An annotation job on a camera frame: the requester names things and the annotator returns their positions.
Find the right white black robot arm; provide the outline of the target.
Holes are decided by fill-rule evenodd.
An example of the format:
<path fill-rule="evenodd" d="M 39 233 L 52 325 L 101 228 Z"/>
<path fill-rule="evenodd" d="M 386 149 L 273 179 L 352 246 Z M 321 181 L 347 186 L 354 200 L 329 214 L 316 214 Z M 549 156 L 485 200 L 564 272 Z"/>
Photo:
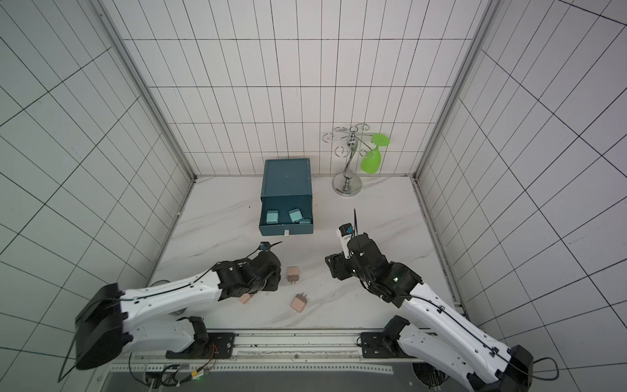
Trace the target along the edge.
<path fill-rule="evenodd" d="M 391 262 L 368 234 L 342 225 L 342 253 L 326 256 L 331 275 L 356 277 L 371 294 L 399 308 L 389 322 L 389 351 L 402 351 L 455 379 L 469 391 L 527 391 L 534 359 L 522 346 L 506 346 L 447 305 L 413 270 Z"/>

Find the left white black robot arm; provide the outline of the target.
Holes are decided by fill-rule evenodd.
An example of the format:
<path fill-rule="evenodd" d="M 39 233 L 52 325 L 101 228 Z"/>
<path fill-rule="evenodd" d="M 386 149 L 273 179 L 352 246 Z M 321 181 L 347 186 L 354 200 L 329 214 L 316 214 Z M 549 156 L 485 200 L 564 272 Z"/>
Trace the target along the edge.
<path fill-rule="evenodd" d="M 265 250 L 159 286 L 105 285 L 75 319 L 75 367 L 89 370 L 121 354 L 153 351 L 168 359 L 204 359 L 212 342 L 201 310 L 245 294 L 275 292 L 280 279 L 279 258 Z"/>

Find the teal drawer cabinet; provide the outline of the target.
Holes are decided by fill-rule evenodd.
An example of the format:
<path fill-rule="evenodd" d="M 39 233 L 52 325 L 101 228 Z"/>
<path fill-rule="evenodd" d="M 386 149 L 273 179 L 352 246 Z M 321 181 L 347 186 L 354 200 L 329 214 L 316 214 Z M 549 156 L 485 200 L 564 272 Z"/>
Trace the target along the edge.
<path fill-rule="evenodd" d="M 282 158 L 265 161 L 261 198 L 312 196 L 309 158 Z"/>

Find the teal drawer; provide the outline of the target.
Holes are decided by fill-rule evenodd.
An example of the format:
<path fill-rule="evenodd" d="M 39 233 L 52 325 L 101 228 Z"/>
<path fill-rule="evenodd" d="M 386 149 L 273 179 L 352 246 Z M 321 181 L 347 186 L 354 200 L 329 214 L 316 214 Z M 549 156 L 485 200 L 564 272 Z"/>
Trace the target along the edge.
<path fill-rule="evenodd" d="M 299 208 L 304 218 L 310 218 L 311 224 L 292 223 L 288 212 Z M 279 212 L 279 223 L 267 225 L 265 215 L 269 210 Z M 261 199 L 261 217 L 259 231 L 263 236 L 311 235 L 314 232 L 313 196 L 283 196 Z"/>

